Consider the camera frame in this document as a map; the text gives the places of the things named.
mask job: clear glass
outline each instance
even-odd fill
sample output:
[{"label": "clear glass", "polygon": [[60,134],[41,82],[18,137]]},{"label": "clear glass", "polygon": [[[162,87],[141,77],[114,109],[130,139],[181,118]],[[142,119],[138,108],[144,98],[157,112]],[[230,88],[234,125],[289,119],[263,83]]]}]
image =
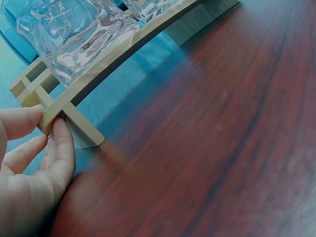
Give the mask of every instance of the clear glass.
[{"label": "clear glass", "polygon": [[28,0],[17,31],[64,85],[139,29],[111,0]]},{"label": "clear glass", "polygon": [[143,23],[149,23],[169,10],[178,0],[122,0]]}]

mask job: wooden frame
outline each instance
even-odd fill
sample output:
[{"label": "wooden frame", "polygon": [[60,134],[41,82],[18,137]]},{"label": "wooden frame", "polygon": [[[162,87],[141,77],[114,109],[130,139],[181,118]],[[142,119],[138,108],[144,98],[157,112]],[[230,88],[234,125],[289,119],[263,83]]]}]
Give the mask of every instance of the wooden frame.
[{"label": "wooden frame", "polygon": [[40,59],[35,60],[16,78],[9,89],[22,107],[36,104],[45,107],[38,124],[45,135],[50,134],[56,117],[62,115],[66,117],[79,147],[99,146],[105,140],[104,136],[76,106],[119,65],[161,31],[166,29],[167,34],[181,45],[238,2],[239,0],[183,0],[101,58],[56,100],[49,93],[59,81]]}]

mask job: wooden tray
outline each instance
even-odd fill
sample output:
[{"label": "wooden tray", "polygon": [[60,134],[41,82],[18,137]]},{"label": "wooden tray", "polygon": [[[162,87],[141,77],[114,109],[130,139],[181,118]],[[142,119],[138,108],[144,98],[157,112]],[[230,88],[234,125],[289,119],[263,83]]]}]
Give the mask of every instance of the wooden tray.
[{"label": "wooden tray", "polygon": [[55,118],[64,116],[77,146],[81,148],[99,146],[105,140],[104,136],[76,106],[119,65],[161,31],[165,30],[178,45],[182,45],[238,2],[239,0],[183,0],[96,62],[56,100],[53,100],[49,94],[59,81],[40,58],[18,76],[9,89],[22,107],[37,104],[45,107],[38,124],[38,128],[45,135],[50,134]]}]

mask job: wooden tabletop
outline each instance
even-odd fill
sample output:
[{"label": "wooden tabletop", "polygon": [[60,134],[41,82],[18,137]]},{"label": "wooden tabletop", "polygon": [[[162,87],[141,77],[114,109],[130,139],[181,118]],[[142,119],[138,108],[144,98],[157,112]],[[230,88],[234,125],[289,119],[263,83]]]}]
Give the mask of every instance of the wooden tabletop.
[{"label": "wooden tabletop", "polygon": [[316,236],[316,5],[244,0],[105,118],[51,236]]}]

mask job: finger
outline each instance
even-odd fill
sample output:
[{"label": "finger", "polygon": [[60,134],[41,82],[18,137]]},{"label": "finger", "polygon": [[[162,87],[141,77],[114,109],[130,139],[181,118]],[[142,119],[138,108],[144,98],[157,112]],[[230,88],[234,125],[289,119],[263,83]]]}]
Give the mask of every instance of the finger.
[{"label": "finger", "polygon": [[22,173],[46,146],[47,137],[42,135],[22,144],[4,156],[3,163],[15,174]]},{"label": "finger", "polygon": [[44,153],[44,157],[40,163],[39,170],[46,170],[47,157],[48,157],[48,153],[49,153],[50,143],[51,143],[51,137],[49,137],[49,139],[48,139],[47,146],[46,146],[45,153]]},{"label": "finger", "polygon": [[35,175],[40,176],[48,187],[54,192],[55,200],[59,200],[61,195],[69,185],[76,168],[74,141],[70,130],[65,121],[58,118],[53,126],[55,157],[51,157],[51,148],[49,147],[47,162],[53,159],[54,162],[47,170],[40,170]]},{"label": "finger", "polygon": [[55,142],[54,131],[52,131],[51,135],[49,136],[49,145],[47,149],[45,169],[49,169],[54,164],[56,159],[57,159],[57,145]]},{"label": "finger", "polygon": [[30,134],[38,124],[43,111],[42,105],[0,110],[0,126],[4,127],[7,139],[14,140]]}]

